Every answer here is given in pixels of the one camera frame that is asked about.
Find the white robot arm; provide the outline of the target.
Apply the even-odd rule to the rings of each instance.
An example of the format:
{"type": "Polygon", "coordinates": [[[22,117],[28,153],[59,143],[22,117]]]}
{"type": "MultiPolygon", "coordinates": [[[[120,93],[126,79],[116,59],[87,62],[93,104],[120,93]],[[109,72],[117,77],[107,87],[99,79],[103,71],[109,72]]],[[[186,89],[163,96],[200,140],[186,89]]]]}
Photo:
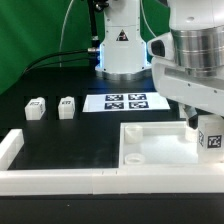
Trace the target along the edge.
{"type": "Polygon", "coordinates": [[[224,127],[224,0],[157,0],[170,9],[169,31],[140,35],[140,0],[97,0],[105,38],[97,75],[133,80],[150,71],[156,91],[198,123],[224,127]]]}

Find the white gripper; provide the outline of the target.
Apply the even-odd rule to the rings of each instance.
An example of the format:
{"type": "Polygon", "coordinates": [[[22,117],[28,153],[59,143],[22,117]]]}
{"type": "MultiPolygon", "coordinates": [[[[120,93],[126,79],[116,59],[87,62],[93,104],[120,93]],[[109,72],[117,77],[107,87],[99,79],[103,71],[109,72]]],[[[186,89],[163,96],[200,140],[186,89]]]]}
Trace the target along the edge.
{"type": "Polygon", "coordinates": [[[224,43],[215,35],[163,34],[147,43],[156,91],[182,103],[187,125],[198,128],[196,108],[224,116],[224,43]]]}

